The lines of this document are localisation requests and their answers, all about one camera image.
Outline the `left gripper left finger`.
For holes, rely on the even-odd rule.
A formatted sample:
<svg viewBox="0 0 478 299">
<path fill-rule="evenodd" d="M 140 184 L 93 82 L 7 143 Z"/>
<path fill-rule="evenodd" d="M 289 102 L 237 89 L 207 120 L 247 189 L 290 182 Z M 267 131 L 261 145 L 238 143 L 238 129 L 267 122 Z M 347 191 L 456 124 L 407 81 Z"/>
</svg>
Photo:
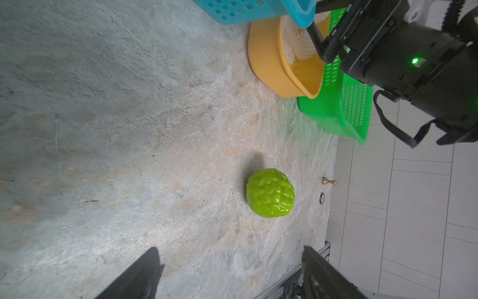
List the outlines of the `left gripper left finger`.
<svg viewBox="0 0 478 299">
<path fill-rule="evenodd" d="M 155 299 L 163 270 L 158 248 L 151 247 L 97 299 Z"/>
</svg>

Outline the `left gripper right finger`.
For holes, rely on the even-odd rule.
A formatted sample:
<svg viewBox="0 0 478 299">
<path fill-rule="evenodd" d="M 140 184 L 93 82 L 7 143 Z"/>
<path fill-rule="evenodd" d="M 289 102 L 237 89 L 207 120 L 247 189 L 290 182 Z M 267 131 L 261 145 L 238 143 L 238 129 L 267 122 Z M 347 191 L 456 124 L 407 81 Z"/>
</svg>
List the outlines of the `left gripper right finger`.
<svg viewBox="0 0 478 299">
<path fill-rule="evenodd" d="M 310 246 L 302 253 L 302 299 L 366 299 L 328 261 Z"/>
</svg>

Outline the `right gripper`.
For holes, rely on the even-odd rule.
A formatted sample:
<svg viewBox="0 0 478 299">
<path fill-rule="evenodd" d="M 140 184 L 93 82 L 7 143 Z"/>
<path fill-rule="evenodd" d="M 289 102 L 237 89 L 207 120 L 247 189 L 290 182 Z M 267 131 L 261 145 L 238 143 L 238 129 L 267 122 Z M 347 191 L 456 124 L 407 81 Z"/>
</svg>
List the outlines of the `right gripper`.
<svg viewBox="0 0 478 299">
<path fill-rule="evenodd" d="M 443 24 L 427 26 L 433 1 L 325 1 L 317 11 L 344 8 L 336 27 L 324 36 L 307 28 L 319 58 L 341 59 L 352 78 L 385 90 L 454 90 L 456 35 Z"/>
</svg>

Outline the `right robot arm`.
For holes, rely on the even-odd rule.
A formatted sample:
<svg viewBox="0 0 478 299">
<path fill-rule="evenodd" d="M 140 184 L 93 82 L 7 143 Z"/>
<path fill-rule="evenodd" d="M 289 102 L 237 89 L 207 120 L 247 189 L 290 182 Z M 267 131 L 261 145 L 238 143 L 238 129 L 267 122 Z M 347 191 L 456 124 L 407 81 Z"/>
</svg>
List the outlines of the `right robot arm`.
<svg viewBox="0 0 478 299">
<path fill-rule="evenodd" d="M 307 29 L 320 59 L 341 60 L 341 71 L 393 102 L 406 100 L 431 116 L 412 137 L 386 117 L 385 128 L 411 148 L 430 126 L 443 131 L 438 144 L 478 139 L 477 9 L 463 14 L 463 1 L 452 1 L 440 30 L 419 21 L 430 1 L 317 1 L 316 12 L 344 9 L 328 36 Z"/>
</svg>

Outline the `white foam nets pile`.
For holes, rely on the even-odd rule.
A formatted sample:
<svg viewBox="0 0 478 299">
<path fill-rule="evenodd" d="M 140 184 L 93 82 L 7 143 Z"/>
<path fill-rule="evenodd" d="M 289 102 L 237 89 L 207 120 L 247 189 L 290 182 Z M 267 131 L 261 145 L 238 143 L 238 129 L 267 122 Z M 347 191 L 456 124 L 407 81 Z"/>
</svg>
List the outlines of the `white foam nets pile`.
<svg viewBox="0 0 478 299">
<path fill-rule="evenodd" d="M 285 56 L 289 65 L 297 60 L 306 61 L 317 54 L 316 48 L 306 29 L 297 27 L 290 16 L 281 17 Z"/>
</svg>

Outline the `yellow plastic tub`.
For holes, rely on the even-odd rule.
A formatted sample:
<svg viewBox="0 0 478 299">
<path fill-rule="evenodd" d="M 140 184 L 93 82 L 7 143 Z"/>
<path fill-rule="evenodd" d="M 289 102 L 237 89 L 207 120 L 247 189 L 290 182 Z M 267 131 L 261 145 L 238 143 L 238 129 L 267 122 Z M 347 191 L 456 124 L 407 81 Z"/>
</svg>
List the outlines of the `yellow plastic tub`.
<svg viewBox="0 0 478 299">
<path fill-rule="evenodd" d="M 321 90 L 325 63 L 315 54 L 288 64 L 281 17 L 251 24 L 248 59 L 257 78 L 280 97 L 315 98 Z"/>
</svg>

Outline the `green plastic basket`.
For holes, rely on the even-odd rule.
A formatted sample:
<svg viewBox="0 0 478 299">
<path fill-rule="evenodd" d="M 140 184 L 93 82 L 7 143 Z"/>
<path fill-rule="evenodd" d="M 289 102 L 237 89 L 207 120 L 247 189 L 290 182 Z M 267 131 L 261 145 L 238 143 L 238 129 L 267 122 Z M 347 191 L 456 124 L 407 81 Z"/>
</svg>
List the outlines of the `green plastic basket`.
<svg viewBox="0 0 478 299">
<path fill-rule="evenodd" d="M 341 59 L 325 65 L 316 98 L 298 98 L 298 106 L 329 133 L 366 142 L 373 103 L 373 87 L 343 73 Z"/>
</svg>

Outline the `teal plastic basket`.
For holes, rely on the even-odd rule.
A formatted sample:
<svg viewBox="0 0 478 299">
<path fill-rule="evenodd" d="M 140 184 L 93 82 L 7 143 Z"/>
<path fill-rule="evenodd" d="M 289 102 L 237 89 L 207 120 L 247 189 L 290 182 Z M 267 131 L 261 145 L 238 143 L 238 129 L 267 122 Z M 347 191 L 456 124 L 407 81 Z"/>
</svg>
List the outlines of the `teal plastic basket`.
<svg viewBox="0 0 478 299">
<path fill-rule="evenodd" d="M 288 15 L 301 29 L 311 25 L 317 4 L 314 0 L 195 0 L 195 3 L 225 26 Z"/>
</svg>

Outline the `small brass fitting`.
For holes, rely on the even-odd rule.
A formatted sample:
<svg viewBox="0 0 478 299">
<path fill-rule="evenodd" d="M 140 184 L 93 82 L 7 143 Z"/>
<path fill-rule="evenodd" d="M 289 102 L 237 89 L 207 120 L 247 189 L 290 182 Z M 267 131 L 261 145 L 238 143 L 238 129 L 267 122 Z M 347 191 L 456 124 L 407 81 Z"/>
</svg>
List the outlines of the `small brass fitting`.
<svg viewBox="0 0 478 299">
<path fill-rule="evenodd" d="M 335 185 L 337 184 L 337 181 L 336 180 L 333 180 L 333 179 L 328 179 L 327 177 L 323 176 L 322 177 L 322 184 L 323 185 L 327 185 L 327 184 L 332 184 L 332 185 Z"/>
</svg>

